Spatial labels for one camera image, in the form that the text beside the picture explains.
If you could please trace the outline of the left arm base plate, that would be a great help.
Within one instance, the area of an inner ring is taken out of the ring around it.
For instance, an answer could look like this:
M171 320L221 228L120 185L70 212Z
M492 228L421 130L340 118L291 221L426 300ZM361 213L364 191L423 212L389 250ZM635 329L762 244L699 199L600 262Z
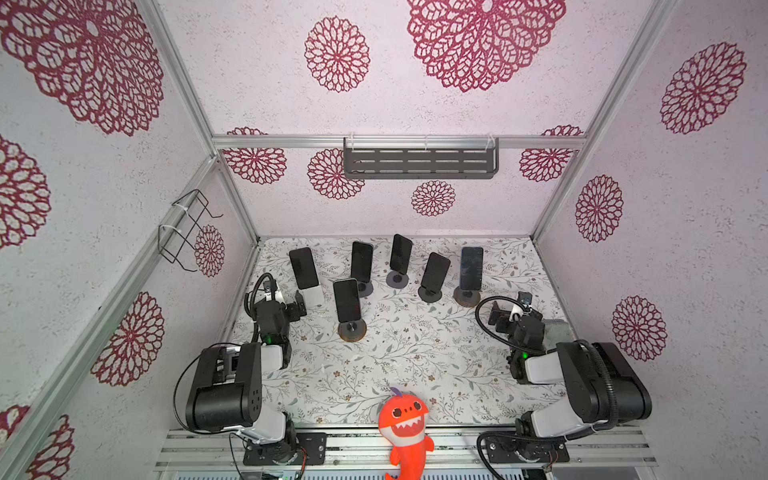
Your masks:
M307 466L323 465L325 462L328 435L324 432L287 433L278 442L246 448L243 458L245 466Z

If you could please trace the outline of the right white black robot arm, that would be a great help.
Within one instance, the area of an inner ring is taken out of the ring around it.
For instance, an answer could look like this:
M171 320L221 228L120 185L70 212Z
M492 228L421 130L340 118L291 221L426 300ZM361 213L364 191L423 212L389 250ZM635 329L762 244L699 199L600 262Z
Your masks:
M520 299L484 299L475 319L509 348L507 363L516 381L565 387L563 398L516 421L520 436L577 439L651 415L650 393L617 345L577 339L546 349L543 315Z

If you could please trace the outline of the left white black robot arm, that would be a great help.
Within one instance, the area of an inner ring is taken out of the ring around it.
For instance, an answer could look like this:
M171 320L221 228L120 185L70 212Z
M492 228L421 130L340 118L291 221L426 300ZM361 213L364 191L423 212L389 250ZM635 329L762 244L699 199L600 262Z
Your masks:
M299 455L293 421L270 406L263 377L284 370L292 357L290 326L307 314L301 293L285 303L276 294L246 296L254 336L242 345L220 342L201 351L181 426L195 434L232 434L267 463L288 464Z

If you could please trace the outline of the blue phone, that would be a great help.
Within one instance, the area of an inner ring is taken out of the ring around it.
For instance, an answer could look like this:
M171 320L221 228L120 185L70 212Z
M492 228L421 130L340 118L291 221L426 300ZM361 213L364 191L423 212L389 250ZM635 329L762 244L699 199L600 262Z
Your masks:
M484 250L482 247L463 247L460 258L459 287L465 291L482 289Z

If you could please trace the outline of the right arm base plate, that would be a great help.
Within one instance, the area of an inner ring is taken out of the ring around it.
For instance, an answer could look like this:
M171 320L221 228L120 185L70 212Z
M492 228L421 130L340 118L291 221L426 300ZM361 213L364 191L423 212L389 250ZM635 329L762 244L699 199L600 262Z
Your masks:
M536 438L508 431L485 432L482 445L491 463L567 463L571 460L561 437Z

